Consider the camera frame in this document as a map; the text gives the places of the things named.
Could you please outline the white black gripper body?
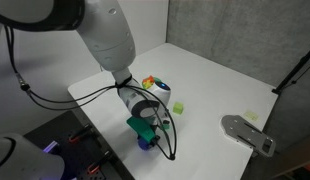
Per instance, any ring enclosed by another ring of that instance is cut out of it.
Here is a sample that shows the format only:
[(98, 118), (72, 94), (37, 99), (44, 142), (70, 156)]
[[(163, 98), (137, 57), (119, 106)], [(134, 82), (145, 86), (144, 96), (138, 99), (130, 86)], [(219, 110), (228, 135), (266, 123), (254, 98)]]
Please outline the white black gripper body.
[(146, 121), (153, 131), (156, 131), (157, 129), (167, 130), (170, 128), (169, 117), (163, 107), (159, 107), (158, 111), (151, 117), (148, 117)]

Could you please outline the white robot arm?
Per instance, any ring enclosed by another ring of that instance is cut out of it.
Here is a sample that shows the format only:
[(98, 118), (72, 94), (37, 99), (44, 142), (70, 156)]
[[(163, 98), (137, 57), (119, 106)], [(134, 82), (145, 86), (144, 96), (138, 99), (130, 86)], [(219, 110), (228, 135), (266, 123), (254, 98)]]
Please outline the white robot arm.
[[(163, 115), (165, 100), (148, 94), (132, 77), (136, 51), (117, 0), (0, 0), (0, 31), (75, 30), (99, 65), (110, 72), (131, 115)], [(61, 180), (65, 161), (16, 133), (0, 135), (0, 180)]]

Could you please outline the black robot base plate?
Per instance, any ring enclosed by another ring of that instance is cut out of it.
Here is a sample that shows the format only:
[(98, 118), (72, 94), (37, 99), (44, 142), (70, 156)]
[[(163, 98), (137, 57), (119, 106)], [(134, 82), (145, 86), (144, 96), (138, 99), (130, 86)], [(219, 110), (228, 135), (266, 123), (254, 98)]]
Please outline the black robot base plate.
[(65, 162), (61, 180), (135, 180), (104, 137), (88, 121), (67, 111), (24, 135), (41, 149), (55, 141), (53, 153)]

